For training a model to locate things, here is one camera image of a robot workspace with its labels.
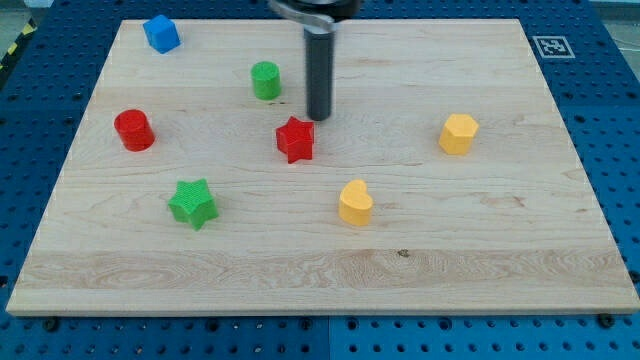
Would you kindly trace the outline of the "black robot arm flange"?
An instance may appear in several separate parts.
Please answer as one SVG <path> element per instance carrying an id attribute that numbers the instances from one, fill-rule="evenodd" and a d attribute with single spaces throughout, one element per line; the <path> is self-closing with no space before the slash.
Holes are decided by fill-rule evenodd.
<path id="1" fill-rule="evenodd" d="M 280 17 L 325 33 L 335 32 L 338 23 L 353 18 L 361 0 L 268 0 Z"/>

